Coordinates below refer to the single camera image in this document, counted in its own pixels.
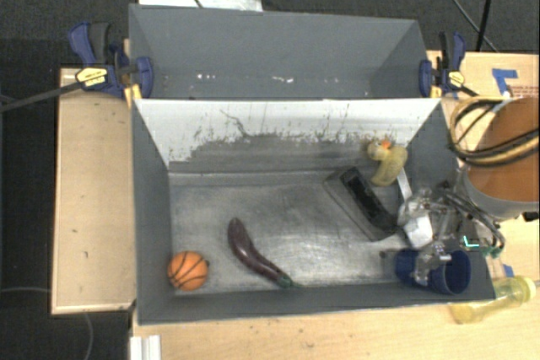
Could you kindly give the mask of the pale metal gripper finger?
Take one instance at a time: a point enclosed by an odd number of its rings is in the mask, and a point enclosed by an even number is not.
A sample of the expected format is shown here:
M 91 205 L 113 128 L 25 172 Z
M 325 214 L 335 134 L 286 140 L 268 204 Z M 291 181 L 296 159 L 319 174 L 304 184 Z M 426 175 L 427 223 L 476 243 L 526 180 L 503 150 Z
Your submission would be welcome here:
M 430 272 L 431 272 L 430 263 L 424 262 L 424 261 L 417 261 L 411 273 L 413 282 L 421 287 L 428 287 Z
M 421 263 L 424 266 L 441 266 L 451 260 L 451 254 L 440 241 L 433 241 L 421 250 Z

